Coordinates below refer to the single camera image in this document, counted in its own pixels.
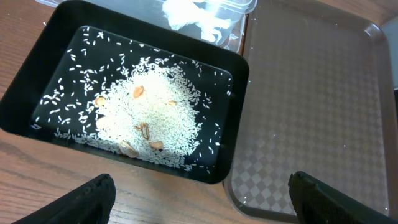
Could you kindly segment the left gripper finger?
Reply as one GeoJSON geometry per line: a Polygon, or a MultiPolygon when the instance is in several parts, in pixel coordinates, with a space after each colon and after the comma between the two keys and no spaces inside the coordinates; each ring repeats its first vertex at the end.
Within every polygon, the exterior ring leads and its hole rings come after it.
{"type": "Polygon", "coordinates": [[[116,199],[109,174],[101,174],[15,224],[107,224],[116,199]]]}

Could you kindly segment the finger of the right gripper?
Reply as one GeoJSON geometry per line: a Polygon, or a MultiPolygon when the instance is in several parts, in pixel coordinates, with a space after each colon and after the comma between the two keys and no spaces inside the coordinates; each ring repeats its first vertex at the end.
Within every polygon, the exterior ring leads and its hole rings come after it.
{"type": "Polygon", "coordinates": [[[288,186],[300,224],[397,224],[305,172],[291,174],[288,186]]]}

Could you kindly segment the white rice pile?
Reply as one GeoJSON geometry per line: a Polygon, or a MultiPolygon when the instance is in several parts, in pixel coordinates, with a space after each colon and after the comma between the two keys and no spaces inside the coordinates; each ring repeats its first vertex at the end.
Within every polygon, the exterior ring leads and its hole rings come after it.
{"type": "Polygon", "coordinates": [[[232,85],[225,70],[83,26],[30,127],[116,156],[210,175],[232,85]]]}

